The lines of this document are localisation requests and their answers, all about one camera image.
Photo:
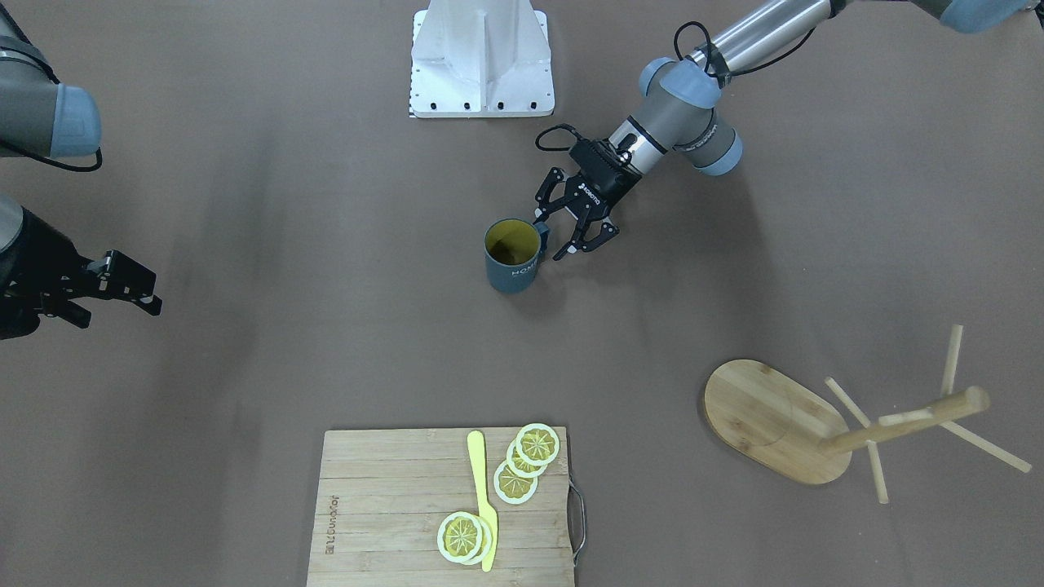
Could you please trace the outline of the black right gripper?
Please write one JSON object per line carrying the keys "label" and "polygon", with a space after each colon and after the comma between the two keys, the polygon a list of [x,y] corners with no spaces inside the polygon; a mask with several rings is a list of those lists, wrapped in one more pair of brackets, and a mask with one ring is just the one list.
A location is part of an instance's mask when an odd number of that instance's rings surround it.
{"label": "black right gripper", "polygon": [[40,315],[88,328],[92,313],[72,301],[82,296],[85,272],[97,283],[89,297],[119,298],[151,316],[161,314],[155,271],[116,249],[90,262],[50,224],[25,208],[21,212],[21,229],[1,256],[1,338],[27,337],[40,327]]}

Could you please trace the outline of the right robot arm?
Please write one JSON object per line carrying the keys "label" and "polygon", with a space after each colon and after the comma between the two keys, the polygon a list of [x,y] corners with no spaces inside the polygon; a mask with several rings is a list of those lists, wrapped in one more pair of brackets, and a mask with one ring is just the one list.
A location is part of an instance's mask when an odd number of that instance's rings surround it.
{"label": "right robot arm", "polygon": [[[61,83],[51,64],[1,11],[1,152],[56,170],[102,166],[100,111],[79,86]],[[159,316],[157,276],[119,250],[98,260],[10,196],[1,197],[1,337],[27,337],[42,316],[86,329],[92,315],[79,298],[121,300]]]}

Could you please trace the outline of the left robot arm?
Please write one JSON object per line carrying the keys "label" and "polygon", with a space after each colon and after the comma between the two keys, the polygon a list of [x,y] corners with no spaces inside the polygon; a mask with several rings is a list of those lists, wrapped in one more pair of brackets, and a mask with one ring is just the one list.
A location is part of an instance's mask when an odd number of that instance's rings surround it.
{"label": "left robot arm", "polygon": [[547,239],[548,219],[560,210],[574,218],[570,237],[553,253],[590,253],[619,233],[611,214],[616,204],[668,152],[679,152],[694,170],[720,177],[734,170],[742,138],[719,114],[723,89],[735,78],[792,55],[820,23],[845,10],[845,1],[768,1],[721,33],[704,34],[688,53],[646,64],[639,77],[641,105],[611,136],[592,139],[560,123],[574,138],[566,152],[577,164],[567,175],[553,167],[537,190],[533,226]]}

